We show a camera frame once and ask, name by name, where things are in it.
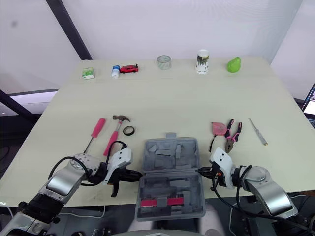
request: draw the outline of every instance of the white backdrop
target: white backdrop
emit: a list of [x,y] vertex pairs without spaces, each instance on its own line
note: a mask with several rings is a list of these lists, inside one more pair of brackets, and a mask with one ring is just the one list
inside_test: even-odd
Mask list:
[[304,100],[315,83],[315,1],[304,0],[271,64],[293,97]]
[[0,88],[56,89],[79,56],[44,0],[0,1]]
[[63,0],[94,59],[275,56],[301,0]]
[[[194,58],[205,48],[211,57],[262,56],[271,63],[302,0],[63,2],[94,59]],[[79,60],[46,1],[0,0],[2,90],[59,88]],[[308,83],[279,76],[301,98]]]

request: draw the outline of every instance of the hammer head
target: hammer head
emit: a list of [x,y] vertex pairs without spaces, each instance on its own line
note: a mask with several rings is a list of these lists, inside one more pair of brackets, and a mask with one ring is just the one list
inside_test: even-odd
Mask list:
[[119,121],[124,121],[124,120],[128,120],[130,122],[130,120],[128,119],[128,117],[120,115],[120,116],[113,116],[113,119],[118,119]]

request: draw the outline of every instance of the computer screen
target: computer screen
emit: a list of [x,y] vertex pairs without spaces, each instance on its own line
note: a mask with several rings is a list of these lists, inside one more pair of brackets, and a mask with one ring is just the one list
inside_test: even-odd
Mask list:
[[305,114],[315,115],[315,84],[313,84],[313,87],[302,105],[302,111]]

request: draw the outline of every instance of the green pear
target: green pear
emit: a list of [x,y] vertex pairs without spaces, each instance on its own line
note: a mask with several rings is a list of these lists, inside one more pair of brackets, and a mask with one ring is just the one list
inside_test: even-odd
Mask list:
[[237,72],[241,69],[241,58],[236,57],[230,60],[227,64],[227,70],[231,73]]

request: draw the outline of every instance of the open tool case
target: open tool case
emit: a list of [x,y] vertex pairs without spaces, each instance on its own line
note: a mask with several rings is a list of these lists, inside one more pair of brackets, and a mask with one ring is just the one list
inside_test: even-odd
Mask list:
[[145,143],[135,211],[138,221],[199,218],[205,199],[194,138],[150,139]]

